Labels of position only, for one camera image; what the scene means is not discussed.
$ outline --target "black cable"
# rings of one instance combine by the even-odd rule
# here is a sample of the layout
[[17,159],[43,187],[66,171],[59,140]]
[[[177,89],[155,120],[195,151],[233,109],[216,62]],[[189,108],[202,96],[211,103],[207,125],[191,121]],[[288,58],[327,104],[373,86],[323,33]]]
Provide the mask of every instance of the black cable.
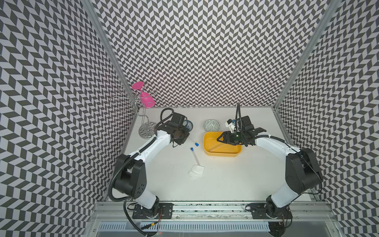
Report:
[[238,123],[237,123],[238,105],[239,104],[237,104],[237,109],[236,109],[236,119],[234,120],[234,132],[238,132]]
[[[143,148],[140,149],[139,152],[143,152],[144,150],[146,150],[151,144],[153,144],[155,142],[155,140],[157,139],[157,137],[154,137],[146,146],[144,146]],[[111,182],[109,184],[109,187],[108,187],[108,196],[109,198],[114,201],[114,202],[119,202],[119,201],[124,201],[124,200],[128,200],[130,201],[130,197],[123,197],[123,198],[115,198],[113,196],[113,193],[112,193],[112,189],[113,189],[113,186],[114,186],[114,183],[117,179],[117,176],[119,175],[119,173],[132,161],[134,160],[134,158],[136,158],[137,156],[139,155],[138,152],[136,152],[134,155],[132,155],[131,157],[129,157],[129,159],[127,159],[123,165],[114,173],[112,179],[111,179]]]
[[[269,135],[259,135],[259,136],[255,136],[254,137],[254,139],[257,139],[257,138],[264,138],[264,137],[266,137],[266,138],[272,138],[272,139],[275,139],[275,140],[278,140],[278,141],[280,141],[280,142],[283,142],[284,144],[286,144],[289,148],[291,148],[283,139],[281,139],[281,138],[279,138],[279,137],[274,137],[274,136],[269,136]],[[309,164],[308,164],[308,162],[304,159],[304,157],[303,156],[299,156],[301,159],[303,159],[306,163],[307,163],[307,165],[312,169],[312,171],[317,175],[317,178],[318,178],[318,180],[320,180],[320,190],[317,192],[317,193],[306,193],[306,194],[313,194],[313,195],[315,195],[315,194],[320,194],[321,193],[321,191],[323,190],[323,182],[321,181],[321,178],[320,178],[320,176],[316,173],[316,171],[312,168],[312,166],[310,166]]]
[[[163,112],[165,112],[166,110],[171,110],[172,113],[167,116],[166,118],[162,119],[162,115],[163,115]],[[157,131],[158,131],[158,126],[161,125],[162,123],[164,123],[167,119],[171,118],[172,115],[174,114],[174,109],[173,108],[164,108],[162,111],[161,111],[161,115],[160,115],[160,119],[161,121],[159,123],[157,123],[154,127],[154,132],[155,134],[157,134]]]
[[124,204],[123,204],[123,207],[124,207],[124,212],[125,212],[125,215],[126,215],[126,218],[128,218],[129,222],[131,223],[131,225],[141,234],[143,234],[144,236],[147,236],[147,237],[150,237],[150,236],[153,236],[155,235],[157,232],[153,232],[153,233],[146,233],[146,232],[143,232],[140,228],[138,228],[138,226],[132,221],[132,219],[130,218],[129,214],[128,214],[128,210],[126,209],[126,202],[128,200],[125,200],[124,201]]
[[176,146],[174,146],[174,141],[172,141],[172,147],[177,147],[177,146],[179,146],[179,144],[176,144]]
[[241,131],[242,144],[244,144],[245,146],[248,146],[249,142],[246,141],[246,139],[245,139],[245,133],[243,131],[243,129],[244,129],[243,125],[244,124],[243,124],[242,117],[241,117],[241,106],[240,106],[240,104],[237,104],[237,111],[238,111],[238,115],[240,117],[240,131]]
[[302,155],[297,155],[299,158],[303,159],[303,161],[305,161],[305,163],[307,163],[307,165],[309,166],[309,168],[312,169],[312,171],[316,174],[318,180],[320,181],[320,190],[317,192],[317,193],[307,193],[307,194],[319,194],[321,193],[321,191],[323,190],[323,182],[320,178],[320,176],[316,173],[316,171],[312,168],[312,166],[305,160],[305,158],[302,156]]
[[127,209],[128,210],[130,210],[130,211],[133,211],[134,210],[134,208],[133,209],[131,209],[131,208],[129,208],[131,205],[136,205],[137,203],[136,202],[133,202],[133,203],[130,203],[129,205],[128,205],[128,207],[127,207]]
[[288,219],[286,219],[286,221],[285,221],[285,226],[284,226],[285,228],[288,228],[288,227],[290,227],[290,226],[292,225],[292,218],[293,218],[293,217],[291,217],[291,222],[290,222],[290,224],[289,224],[288,226],[287,226],[287,221],[288,221]]

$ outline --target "chevron pattern wallpaper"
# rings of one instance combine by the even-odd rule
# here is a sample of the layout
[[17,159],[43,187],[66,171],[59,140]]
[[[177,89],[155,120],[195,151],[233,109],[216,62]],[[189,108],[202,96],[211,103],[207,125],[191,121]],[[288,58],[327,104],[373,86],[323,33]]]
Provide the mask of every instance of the chevron pattern wallpaper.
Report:
[[273,105],[330,0],[92,0],[157,106]]
[[379,236],[379,1],[342,1],[280,107],[346,236]]
[[131,119],[79,0],[0,1],[0,236],[80,236]]

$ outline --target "pink wine glass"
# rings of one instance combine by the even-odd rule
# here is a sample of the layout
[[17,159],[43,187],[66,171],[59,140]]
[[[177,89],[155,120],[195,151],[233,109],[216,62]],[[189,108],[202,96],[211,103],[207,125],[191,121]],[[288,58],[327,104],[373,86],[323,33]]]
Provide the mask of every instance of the pink wine glass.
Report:
[[151,108],[155,105],[155,101],[153,97],[147,93],[142,91],[142,87],[144,86],[143,82],[136,82],[132,85],[133,90],[140,90],[141,91],[141,102],[146,108]]

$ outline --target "yellow tray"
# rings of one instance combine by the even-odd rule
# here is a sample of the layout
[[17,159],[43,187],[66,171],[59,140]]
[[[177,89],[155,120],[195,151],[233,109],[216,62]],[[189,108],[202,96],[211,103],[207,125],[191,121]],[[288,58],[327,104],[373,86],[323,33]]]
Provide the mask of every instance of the yellow tray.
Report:
[[211,156],[228,156],[235,157],[238,156],[242,151],[242,146],[232,146],[229,144],[222,144],[215,148],[215,146],[219,145],[220,142],[217,141],[217,138],[222,134],[222,132],[207,132],[204,135],[204,151],[207,155]]

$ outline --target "round metal base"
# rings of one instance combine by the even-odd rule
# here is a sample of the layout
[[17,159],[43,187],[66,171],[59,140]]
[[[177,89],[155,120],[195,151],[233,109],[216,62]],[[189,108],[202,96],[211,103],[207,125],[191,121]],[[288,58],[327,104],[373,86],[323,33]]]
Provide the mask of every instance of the round metal base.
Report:
[[157,123],[155,122],[149,122],[149,123],[144,123],[139,127],[138,129],[138,134],[143,138],[143,139],[149,139],[150,137],[154,136],[154,127]]

